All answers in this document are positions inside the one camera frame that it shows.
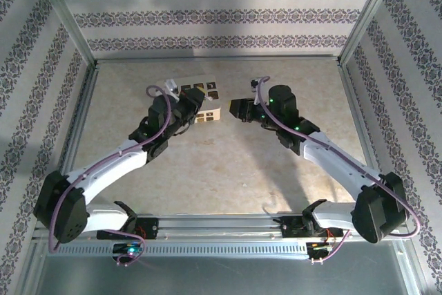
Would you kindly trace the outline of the white box with picture tiles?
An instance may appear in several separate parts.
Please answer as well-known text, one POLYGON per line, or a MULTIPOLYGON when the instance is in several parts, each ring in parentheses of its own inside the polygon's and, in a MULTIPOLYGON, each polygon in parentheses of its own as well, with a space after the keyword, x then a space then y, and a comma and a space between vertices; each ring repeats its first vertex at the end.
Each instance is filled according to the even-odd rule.
MULTIPOLYGON (((200 112, 196 115, 195 123, 211 122, 220 119, 221 115, 221 103, 220 95, 218 92, 218 84, 215 81, 214 75, 196 75, 191 77, 178 77, 173 78, 178 86, 179 94, 183 90, 190 88, 197 88, 204 90, 206 97, 202 103, 200 112)), ((156 82, 156 85, 163 88, 164 80, 156 82)))

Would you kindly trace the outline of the grey metal sheet panel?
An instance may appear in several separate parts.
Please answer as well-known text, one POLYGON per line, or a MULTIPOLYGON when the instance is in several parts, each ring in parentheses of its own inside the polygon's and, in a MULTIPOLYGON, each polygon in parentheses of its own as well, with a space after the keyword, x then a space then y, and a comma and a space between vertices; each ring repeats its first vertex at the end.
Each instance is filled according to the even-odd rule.
POLYGON ((49 258, 36 295, 407 295, 392 262, 147 258, 49 258))

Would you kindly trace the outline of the aluminium table edge rail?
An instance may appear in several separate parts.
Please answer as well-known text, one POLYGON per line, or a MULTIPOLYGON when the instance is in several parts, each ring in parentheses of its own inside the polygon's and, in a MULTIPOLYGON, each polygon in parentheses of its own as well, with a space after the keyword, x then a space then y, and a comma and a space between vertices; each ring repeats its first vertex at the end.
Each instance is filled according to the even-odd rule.
POLYGON ((333 59, 339 60, 339 56, 334 55, 265 55, 265 56, 223 56, 223 57, 154 57, 154 58, 116 58, 116 59, 97 59, 96 65, 104 64, 148 64, 162 62, 202 62, 202 61, 275 61, 275 60, 319 60, 333 59))
POLYGON ((97 64, 89 65, 86 69, 77 95, 75 107, 70 114, 70 123, 66 132, 61 154, 56 165, 51 169, 53 173, 66 175, 73 169, 90 99, 97 79, 96 69, 97 64))
POLYGON ((337 68, 343 83, 356 131, 358 133, 358 138, 361 143, 365 163, 373 169, 379 170, 382 174, 396 172, 388 158, 380 155, 379 153, 381 151, 373 145, 374 137, 369 131, 369 127, 367 126, 367 117, 365 116, 364 109, 361 108, 359 96, 354 90, 351 77, 349 76, 346 67, 341 66, 341 64, 338 63, 337 68))

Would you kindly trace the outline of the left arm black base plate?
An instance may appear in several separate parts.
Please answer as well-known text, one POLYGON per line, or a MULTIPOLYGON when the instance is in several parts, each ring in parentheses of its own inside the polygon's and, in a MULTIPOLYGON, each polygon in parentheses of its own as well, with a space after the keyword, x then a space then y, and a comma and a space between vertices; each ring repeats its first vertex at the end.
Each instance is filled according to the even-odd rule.
POLYGON ((98 240, 135 240, 134 235, 145 240, 155 240, 159 228, 158 218, 130 217, 124 226, 119 230, 125 235, 115 234, 109 231, 97 231, 98 240))

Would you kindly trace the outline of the aluminium frame post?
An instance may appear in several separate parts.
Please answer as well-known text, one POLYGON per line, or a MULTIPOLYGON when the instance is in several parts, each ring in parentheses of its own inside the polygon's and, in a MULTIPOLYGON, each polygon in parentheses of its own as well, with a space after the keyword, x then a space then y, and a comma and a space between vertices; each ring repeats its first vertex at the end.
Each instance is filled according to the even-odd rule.
POLYGON ((54 8, 55 12, 57 13, 57 16, 59 17, 60 21, 65 26, 68 34, 70 35, 77 49, 81 53, 83 59, 86 61, 86 63, 89 66, 95 68, 97 60, 93 56, 93 53, 86 39, 84 38, 79 28, 79 25, 75 21, 73 14, 69 10, 66 1, 65 0, 49 0, 49 1, 52 4, 52 7, 54 8))
POLYGON ((367 0, 365 2, 361 13, 356 20, 355 26, 352 28, 343 49, 337 57, 338 65, 340 67, 344 66, 349 61, 349 58, 352 56, 359 41, 365 34, 369 23, 381 6, 382 1, 383 0, 367 0))

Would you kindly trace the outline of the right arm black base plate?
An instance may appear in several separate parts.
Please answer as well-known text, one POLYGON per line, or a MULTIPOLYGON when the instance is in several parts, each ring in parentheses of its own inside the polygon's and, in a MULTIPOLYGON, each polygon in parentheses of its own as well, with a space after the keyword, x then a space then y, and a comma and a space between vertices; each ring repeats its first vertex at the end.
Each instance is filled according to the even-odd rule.
POLYGON ((316 221, 302 216, 282 216, 275 218, 278 222, 283 238, 337 238, 344 235, 338 228, 322 228, 316 221))

